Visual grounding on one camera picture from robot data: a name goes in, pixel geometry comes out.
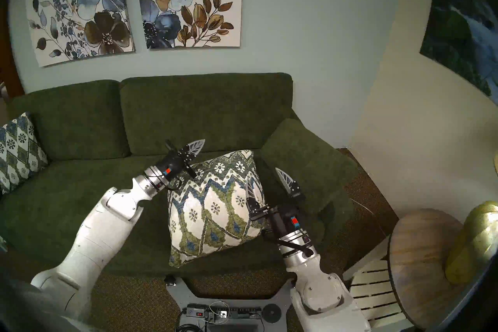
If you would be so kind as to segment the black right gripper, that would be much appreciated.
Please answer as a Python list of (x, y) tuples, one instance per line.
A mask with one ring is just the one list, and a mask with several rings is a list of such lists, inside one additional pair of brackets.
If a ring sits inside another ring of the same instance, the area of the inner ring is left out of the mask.
[[(275, 171), (290, 199), (305, 200), (305, 195), (295, 179), (282, 169)], [(245, 184), (246, 206), (251, 222), (263, 221), (260, 235), (272, 243), (290, 243), (301, 233), (301, 226), (293, 207), (263, 205), (261, 188), (255, 178), (247, 178)]]

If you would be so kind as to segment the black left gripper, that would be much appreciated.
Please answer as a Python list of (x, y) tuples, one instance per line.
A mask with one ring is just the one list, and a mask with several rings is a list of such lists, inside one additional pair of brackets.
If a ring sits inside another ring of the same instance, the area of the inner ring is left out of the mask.
[(169, 139), (166, 139), (165, 145), (169, 152), (155, 164), (155, 168), (168, 182), (171, 182), (184, 171), (193, 179), (196, 177), (196, 172), (190, 166), (190, 162), (198, 156), (204, 144), (205, 139), (199, 139), (177, 149)]

